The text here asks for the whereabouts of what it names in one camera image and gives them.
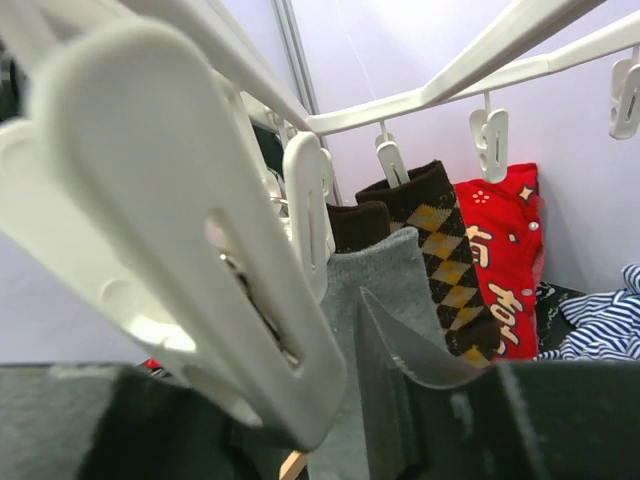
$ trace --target sock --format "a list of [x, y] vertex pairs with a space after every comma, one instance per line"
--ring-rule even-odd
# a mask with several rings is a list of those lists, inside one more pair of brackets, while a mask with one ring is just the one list
[[544, 260], [538, 167], [512, 165], [502, 182], [471, 180], [456, 193], [482, 295], [501, 323], [498, 355], [530, 360], [538, 354], [535, 292]]
[[390, 188], [383, 180], [358, 192], [356, 200], [384, 202], [392, 230], [418, 228], [449, 351], [477, 367], [487, 366], [500, 346], [500, 325], [482, 297], [456, 192], [438, 160], [408, 173], [409, 183]]
[[[475, 440], [460, 438], [466, 436], [459, 433], [460, 426], [464, 425], [464, 420], [461, 422], [464, 408], [459, 408], [460, 398], [456, 397], [461, 389], [469, 387], [471, 380], [486, 373], [415, 335], [390, 315], [371, 292], [364, 288], [361, 292], [355, 345], [369, 471], [372, 472], [370, 480], [472, 478], [441, 475], [440, 470], [430, 469], [430, 463], [434, 453], [450, 452], [449, 449], [443, 451], [442, 442], [457, 442], [460, 448], [461, 444]], [[425, 390], [432, 395], [429, 406], [422, 403]], [[483, 393], [491, 397], [499, 394], [491, 388]], [[477, 395], [463, 395], [466, 405], [469, 401], [482, 403], [482, 396], [478, 399]], [[487, 403], [487, 406], [495, 404], [493, 398]], [[473, 419], [470, 415], [467, 417], [474, 421], [473, 434], [484, 423], [476, 412], [477, 406]], [[426, 416], [431, 416], [431, 421], [425, 421]], [[445, 420], [449, 416], [458, 418]], [[483, 439], [486, 436], [477, 442], [481, 449]], [[458, 458], [465, 464], [470, 460], [467, 457], [472, 448], [460, 452]], [[448, 458], [449, 462], [457, 461], [450, 454]]]
[[327, 205], [336, 253], [357, 252], [391, 235], [391, 217], [382, 202], [353, 207]]
[[446, 351], [431, 301], [418, 232], [403, 228], [361, 252], [336, 254], [328, 263], [322, 310], [347, 361], [347, 389], [324, 443], [309, 455], [314, 480], [361, 480], [369, 468], [360, 404], [354, 328], [360, 287], [369, 289], [399, 321]]

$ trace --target gray cloth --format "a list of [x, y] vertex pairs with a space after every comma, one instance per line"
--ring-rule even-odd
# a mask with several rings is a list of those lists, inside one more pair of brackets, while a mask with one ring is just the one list
[[0, 478], [76, 478], [119, 371], [115, 366], [3, 367]]
[[347, 389], [335, 423], [309, 458], [311, 480], [368, 480], [369, 468], [356, 369], [354, 324], [360, 287], [373, 293], [395, 318], [448, 352], [418, 247], [407, 227], [355, 253], [328, 263], [329, 288], [322, 310], [347, 361]]

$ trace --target argyle sock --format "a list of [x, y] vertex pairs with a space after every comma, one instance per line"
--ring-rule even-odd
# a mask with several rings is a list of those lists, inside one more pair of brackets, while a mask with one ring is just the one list
[[391, 217], [382, 202], [336, 207], [327, 205], [336, 253], [358, 252], [391, 235]]
[[447, 347], [430, 298], [416, 229], [403, 228], [360, 252], [335, 254], [327, 268], [329, 288], [320, 306], [344, 354], [347, 387], [329, 434], [309, 455], [309, 475], [314, 480], [364, 480], [369, 469], [354, 341], [360, 287], [374, 293], [416, 336], [444, 352]]
[[432, 298], [449, 351], [487, 366], [500, 346], [500, 325], [484, 302], [456, 192], [442, 162], [410, 170], [409, 183], [390, 188], [386, 180], [358, 192], [362, 204], [381, 201], [391, 229], [416, 227]]

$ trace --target white wall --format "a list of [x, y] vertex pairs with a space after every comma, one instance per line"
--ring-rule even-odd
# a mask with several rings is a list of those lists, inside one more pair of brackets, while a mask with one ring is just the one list
[[[201, 5], [205, 2], [188, 1]], [[271, 0], [226, 0], [225, 3], [293, 88]], [[0, 234], [0, 364], [137, 363], [146, 358], [145, 352]]]
[[[509, 0], [294, 4], [324, 113], [425, 84]], [[525, 56], [561, 47], [638, 8], [637, 0], [609, 0]], [[510, 114], [510, 162], [540, 167], [546, 278], [588, 292], [617, 288], [620, 268], [640, 261], [640, 135], [626, 141], [608, 135], [611, 66], [624, 56], [630, 52], [491, 96], [494, 107]], [[468, 117], [482, 105], [481, 97], [470, 98], [390, 120], [388, 128], [408, 167], [439, 158], [453, 181], [467, 180], [479, 176]], [[328, 137], [346, 203], [383, 177], [374, 148], [379, 133], [368, 126]]]

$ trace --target gray sock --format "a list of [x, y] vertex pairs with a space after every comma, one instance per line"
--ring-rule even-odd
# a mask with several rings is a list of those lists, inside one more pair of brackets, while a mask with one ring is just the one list
[[329, 435], [309, 457], [309, 475], [311, 480], [368, 480], [353, 338], [360, 287], [369, 289], [403, 324], [448, 350], [431, 300], [416, 229], [400, 229], [360, 252], [336, 254], [328, 270], [329, 288], [321, 306], [345, 355], [348, 380]]

